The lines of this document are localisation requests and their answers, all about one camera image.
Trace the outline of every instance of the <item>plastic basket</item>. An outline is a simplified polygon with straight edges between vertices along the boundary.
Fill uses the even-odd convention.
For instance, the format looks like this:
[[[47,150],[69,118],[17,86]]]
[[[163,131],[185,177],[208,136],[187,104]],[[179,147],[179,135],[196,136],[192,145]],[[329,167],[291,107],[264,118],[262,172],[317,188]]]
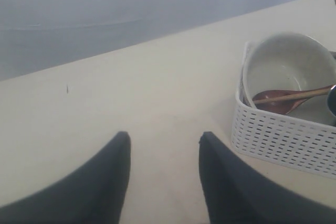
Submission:
[[[252,43],[245,46],[243,64]],[[246,106],[241,78],[236,92],[232,145],[242,154],[336,178],[336,127]]]

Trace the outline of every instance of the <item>table surface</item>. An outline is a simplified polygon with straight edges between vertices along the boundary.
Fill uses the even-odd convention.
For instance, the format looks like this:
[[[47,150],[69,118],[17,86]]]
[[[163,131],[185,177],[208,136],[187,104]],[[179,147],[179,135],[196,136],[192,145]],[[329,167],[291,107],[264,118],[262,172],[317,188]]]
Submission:
[[[298,0],[0,82],[0,205],[63,178],[125,130],[132,167],[121,223],[207,222],[198,140],[213,131],[231,148],[244,44],[279,31],[336,50],[334,0]],[[237,155],[336,208],[335,180]]]

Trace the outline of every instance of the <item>spoon handle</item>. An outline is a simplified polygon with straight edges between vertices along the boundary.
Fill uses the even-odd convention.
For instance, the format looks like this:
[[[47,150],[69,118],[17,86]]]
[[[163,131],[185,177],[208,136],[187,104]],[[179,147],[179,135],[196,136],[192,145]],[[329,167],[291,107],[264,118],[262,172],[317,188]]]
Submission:
[[[319,88],[319,89],[314,89],[310,91],[302,91],[296,94],[288,94],[288,95],[283,95],[281,97],[273,97],[273,98],[266,98],[266,99],[260,99],[260,100],[255,100],[253,103],[256,104],[262,104],[262,103],[268,103],[268,102],[284,102],[284,101],[290,101],[290,100],[298,100],[298,99],[308,99],[312,97],[317,97],[319,95],[325,95],[328,94],[330,89],[334,85],[330,85],[327,87]]]

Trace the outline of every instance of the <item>white bowl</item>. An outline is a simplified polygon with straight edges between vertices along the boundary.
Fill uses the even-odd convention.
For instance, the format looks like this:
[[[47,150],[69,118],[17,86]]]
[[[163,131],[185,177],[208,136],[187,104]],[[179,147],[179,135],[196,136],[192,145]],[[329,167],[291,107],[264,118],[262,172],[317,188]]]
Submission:
[[[333,56],[302,34],[281,33],[267,38],[252,50],[243,69],[245,99],[253,108],[252,98],[265,90],[310,90],[335,83]],[[311,98],[288,115],[328,125],[335,122],[326,96]]]

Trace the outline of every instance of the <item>bowl rim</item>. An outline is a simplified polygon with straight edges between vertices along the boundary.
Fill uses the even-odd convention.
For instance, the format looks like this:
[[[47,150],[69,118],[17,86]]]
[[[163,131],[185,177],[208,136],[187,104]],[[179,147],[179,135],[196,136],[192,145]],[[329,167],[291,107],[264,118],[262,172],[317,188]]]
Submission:
[[[263,47],[265,44],[267,44],[270,40],[273,40],[274,38],[277,37],[301,37],[301,38],[305,38],[307,41],[310,41],[311,43],[314,43],[315,45],[318,45],[318,47],[321,49],[322,52],[324,52],[323,57],[325,57],[326,60],[333,62],[332,64],[334,65],[334,68],[336,69],[336,60],[333,58],[332,54],[330,53],[330,51],[324,46],[322,45],[320,42],[318,42],[316,39],[308,36],[308,35],[304,35],[304,34],[300,34],[300,33],[295,33],[295,32],[291,32],[291,31],[284,31],[284,32],[280,32],[280,33],[276,33],[276,34],[272,34],[266,38],[264,38],[263,40],[261,40],[259,43],[257,43],[252,51],[246,56],[245,62],[243,64],[243,78],[242,78],[242,84],[243,84],[243,91],[244,91],[244,97],[246,99],[246,102],[248,103],[249,106],[251,106],[252,108],[256,109],[257,107],[255,106],[252,97],[250,96],[248,89],[247,89],[247,69],[248,66],[251,64],[251,61],[256,57],[255,52]]]

